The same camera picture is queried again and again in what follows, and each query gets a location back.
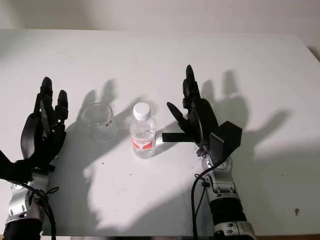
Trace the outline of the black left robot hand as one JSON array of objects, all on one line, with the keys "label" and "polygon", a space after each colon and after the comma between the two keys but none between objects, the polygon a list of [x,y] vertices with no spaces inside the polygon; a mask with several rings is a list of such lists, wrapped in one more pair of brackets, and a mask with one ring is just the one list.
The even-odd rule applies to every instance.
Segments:
[{"label": "black left robot hand", "polygon": [[20,139],[23,159],[33,168],[49,165],[61,150],[66,137],[68,106],[68,96],[63,89],[59,92],[56,106],[53,106],[52,80],[45,77]]}]

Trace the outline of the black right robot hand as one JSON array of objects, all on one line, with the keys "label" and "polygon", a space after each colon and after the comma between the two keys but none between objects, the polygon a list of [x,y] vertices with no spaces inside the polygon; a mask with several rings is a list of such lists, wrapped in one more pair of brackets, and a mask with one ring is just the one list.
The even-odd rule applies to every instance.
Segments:
[{"label": "black right robot hand", "polygon": [[186,67],[182,91],[182,105],[187,110],[186,117],[173,103],[167,102],[166,105],[183,132],[164,132],[162,140],[173,143],[194,142],[198,147],[197,155],[205,155],[209,151],[210,133],[218,127],[218,121],[210,103],[200,95],[191,65]]}]

